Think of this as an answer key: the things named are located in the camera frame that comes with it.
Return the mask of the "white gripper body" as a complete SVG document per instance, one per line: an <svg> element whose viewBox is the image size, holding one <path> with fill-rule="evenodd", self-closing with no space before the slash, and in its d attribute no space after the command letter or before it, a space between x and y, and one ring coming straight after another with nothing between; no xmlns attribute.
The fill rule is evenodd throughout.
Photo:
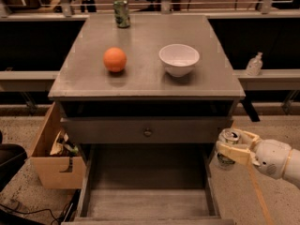
<svg viewBox="0 0 300 225"><path fill-rule="evenodd" d="M274 179L283 177L283 170L292 148L285 142L261 140L254 148L254 167L260 173Z"/></svg>

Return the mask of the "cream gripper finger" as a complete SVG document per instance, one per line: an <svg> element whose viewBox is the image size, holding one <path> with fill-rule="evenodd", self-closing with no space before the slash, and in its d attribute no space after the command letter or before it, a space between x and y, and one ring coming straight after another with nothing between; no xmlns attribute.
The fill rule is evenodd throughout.
<svg viewBox="0 0 300 225"><path fill-rule="evenodd" d="M245 147L243 144L232 145L217 141L217 151L226 158L229 158L241 165L260 165L256 159L255 153L252 152L248 147Z"/></svg>
<svg viewBox="0 0 300 225"><path fill-rule="evenodd" d="M246 148L254 148L256 144L261 140L261 137L252 132L248 132L242 129L235 128L234 131L240 136L238 146Z"/></svg>

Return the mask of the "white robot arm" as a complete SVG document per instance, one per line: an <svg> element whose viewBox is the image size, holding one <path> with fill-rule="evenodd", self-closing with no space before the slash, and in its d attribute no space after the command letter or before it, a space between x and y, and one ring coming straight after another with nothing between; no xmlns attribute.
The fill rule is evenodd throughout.
<svg viewBox="0 0 300 225"><path fill-rule="evenodd" d="M300 151L285 142L262 139L236 128L224 128L216 142L219 164L253 165L273 179L283 179L300 188Z"/></svg>

